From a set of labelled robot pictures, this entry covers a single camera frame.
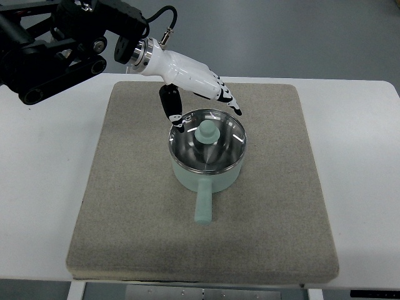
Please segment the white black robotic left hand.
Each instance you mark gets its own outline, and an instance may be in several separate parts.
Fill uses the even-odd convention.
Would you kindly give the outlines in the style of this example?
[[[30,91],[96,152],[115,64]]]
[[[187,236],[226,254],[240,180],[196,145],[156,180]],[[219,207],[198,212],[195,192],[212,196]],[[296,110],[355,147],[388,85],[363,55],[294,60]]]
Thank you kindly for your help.
[[[207,65],[177,52],[163,50],[153,38],[139,42],[131,61],[132,72],[162,78],[164,85],[159,90],[162,107],[172,127],[180,133],[184,132],[184,124],[179,89],[225,103],[238,116],[242,114],[229,88]]]

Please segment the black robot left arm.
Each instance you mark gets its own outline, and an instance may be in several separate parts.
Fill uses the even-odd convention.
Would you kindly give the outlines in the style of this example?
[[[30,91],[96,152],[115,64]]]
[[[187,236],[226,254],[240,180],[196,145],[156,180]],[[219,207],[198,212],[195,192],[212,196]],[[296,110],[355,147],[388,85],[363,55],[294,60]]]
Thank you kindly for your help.
[[[41,1],[1,6],[1,84],[25,105],[34,105],[101,74],[107,47],[104,34],[119,36],[114,59],[137,60],[149,24],[171,11],[162,39],[173,31],[178,13],[164,6],[145,18],[124,1]]]

